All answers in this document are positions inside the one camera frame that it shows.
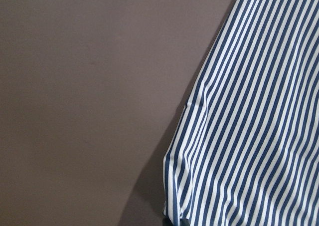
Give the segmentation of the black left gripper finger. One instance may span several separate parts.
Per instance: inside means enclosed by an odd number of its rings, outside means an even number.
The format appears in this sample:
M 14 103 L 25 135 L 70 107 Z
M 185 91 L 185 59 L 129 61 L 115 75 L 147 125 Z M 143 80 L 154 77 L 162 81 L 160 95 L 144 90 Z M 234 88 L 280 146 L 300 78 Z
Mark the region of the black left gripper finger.
M 162 226 L 190 226 L 188 219 L 180 219 L 179 222 L 173 222 L 169 218 L 162 219 Z

